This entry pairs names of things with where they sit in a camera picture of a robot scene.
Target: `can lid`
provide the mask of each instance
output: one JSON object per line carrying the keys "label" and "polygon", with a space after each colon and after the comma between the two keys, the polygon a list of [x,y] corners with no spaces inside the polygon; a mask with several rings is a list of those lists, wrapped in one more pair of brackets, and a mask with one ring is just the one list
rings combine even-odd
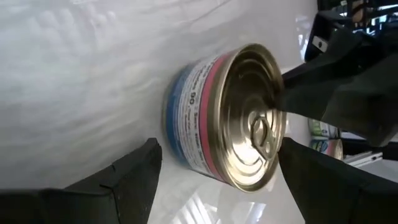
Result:
{"label": "can lid", "polygon": [[249,45],[234,58],[224,83],[220,129],[223,162],[241,190],[260,189],[274,173],[286,113],[272,108],[282,89],[279,68],[263,46]]}

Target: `white surface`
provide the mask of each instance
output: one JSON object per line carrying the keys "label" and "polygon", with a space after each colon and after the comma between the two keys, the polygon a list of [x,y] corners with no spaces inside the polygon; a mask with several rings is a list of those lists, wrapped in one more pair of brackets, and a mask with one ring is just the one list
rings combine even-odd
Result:
{"label": "white surface", "polygon": [[[167,85],[200,57],[258,42],[281,68],[300,64],[316,9],[316,0],[0,1],[0,188],[65,187],[157,137],[164,161],[149,223],[303,223],[280,169],[273,187],[243,194],[180,167],[160,119]],[[305,120],[289,119],[308,144]]]}
{"label": "white surface", "polygon": [[361,166],[360,169],[398,183],[397,161],[382,159],[380,161]]}

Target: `pull tab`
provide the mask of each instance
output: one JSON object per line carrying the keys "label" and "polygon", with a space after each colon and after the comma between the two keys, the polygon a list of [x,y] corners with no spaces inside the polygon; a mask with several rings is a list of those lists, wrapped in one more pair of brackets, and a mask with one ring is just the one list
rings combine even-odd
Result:
{"label": "pull tab", "polygon": [[[257,134],[262,127],[262,135]],[[275,158],[276,150],[272,130],[266,117],[258,116],[254,119],[250,129],[250,139],[253,148],[267,161]]]}

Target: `tin can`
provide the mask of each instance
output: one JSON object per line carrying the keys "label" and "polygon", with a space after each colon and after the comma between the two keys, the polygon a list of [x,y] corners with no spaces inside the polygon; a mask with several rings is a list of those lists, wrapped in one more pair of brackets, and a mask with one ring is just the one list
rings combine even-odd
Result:
{"label": "tin can", "polygon": [[271,53],[249,44],[185,67],[164,108],[167,139],[191,169],[245,192],[277,167],[286,113],[273,110],[284,84]]}
{"label": "tin can", "polygon": [[323,136],[327,138],[338,137],[338,129],[332,125],[314,119],[309,119],[308,125],[314,136]]}
{"label": "tin can", "polygon": [[318,152],[334,157],[336,159],[343,159],[343,143],[341,140],[312,140],[310,147]]}

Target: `black device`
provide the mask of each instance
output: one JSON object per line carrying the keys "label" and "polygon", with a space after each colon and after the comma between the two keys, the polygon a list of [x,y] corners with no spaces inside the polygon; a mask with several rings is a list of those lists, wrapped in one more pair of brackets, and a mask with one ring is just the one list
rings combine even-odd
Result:
{"label": "black device", "polygon": [[0,223],[147,223],[161,165],[162,148],[152,138],[65,189],[1,190]]}
{"label": "black device", "polygon": [[[351,18],[316,15],[306,63],[283,75],[276,107],[385,146],[398,130],[398,33],[353,33]],[[398,184],[285,138],[278,153],[307,224],[397,223]]]}

